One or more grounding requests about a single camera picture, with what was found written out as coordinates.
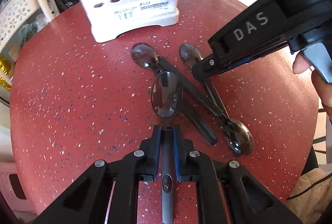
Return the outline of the person right hand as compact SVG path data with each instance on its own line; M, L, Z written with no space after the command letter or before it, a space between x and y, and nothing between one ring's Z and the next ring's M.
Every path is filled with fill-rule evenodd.
M293 63L293 73L299 75L309 69L311 64L298 53ZM314 70L311 74L312 84L321 99L322 106L325 109L330 121L332 120L332 84L326 83L318 73Z

